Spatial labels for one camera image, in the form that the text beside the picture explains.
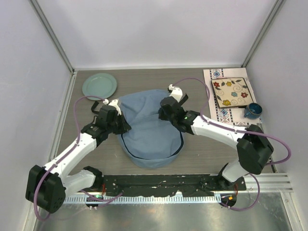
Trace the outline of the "light blue student backpack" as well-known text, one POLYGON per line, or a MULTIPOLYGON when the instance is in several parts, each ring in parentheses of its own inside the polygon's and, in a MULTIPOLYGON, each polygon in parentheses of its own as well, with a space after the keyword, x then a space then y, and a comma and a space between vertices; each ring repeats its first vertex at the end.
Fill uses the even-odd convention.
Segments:
POLYGON ((119 98, 131 130, 117 137, 122 149, 139 167, 166 166, 183 149, 183 133, 169 121, 159 119, 160 102, 168 96, 165 90, 147 90, 119 98))

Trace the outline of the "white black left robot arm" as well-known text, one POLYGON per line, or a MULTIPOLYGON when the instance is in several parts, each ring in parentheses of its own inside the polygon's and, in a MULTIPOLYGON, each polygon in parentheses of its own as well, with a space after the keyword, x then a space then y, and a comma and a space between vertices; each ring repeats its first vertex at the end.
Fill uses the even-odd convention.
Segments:
POLYGON ((60 155, 40 167, 33 166, 28 175, 26 200, 49 213, 55 213, 64 200, 83 190, 97 192, 103 185, 100 170, 87 166, 70 175, 71 170, 94 151, 109 134, 124 134, 131 130, 117 105, 104 105, 93 121, 81 129, 78 137, 60 155))

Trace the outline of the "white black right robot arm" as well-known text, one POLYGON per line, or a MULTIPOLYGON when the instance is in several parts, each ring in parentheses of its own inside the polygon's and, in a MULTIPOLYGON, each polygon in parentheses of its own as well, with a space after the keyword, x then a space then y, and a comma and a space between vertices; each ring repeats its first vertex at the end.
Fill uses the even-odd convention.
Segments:
POLYGON ((172 96, 160 102, 159 118, 169 121, 182 133, 208 137, 237 151, 238 158, 227 163, 217 176, 217 184, 223 190, 230 189, 239 178, 248 173, 259 175, 274 151, 259 126, 223 126, 199 112, 185 111, 181 103, 172 96))

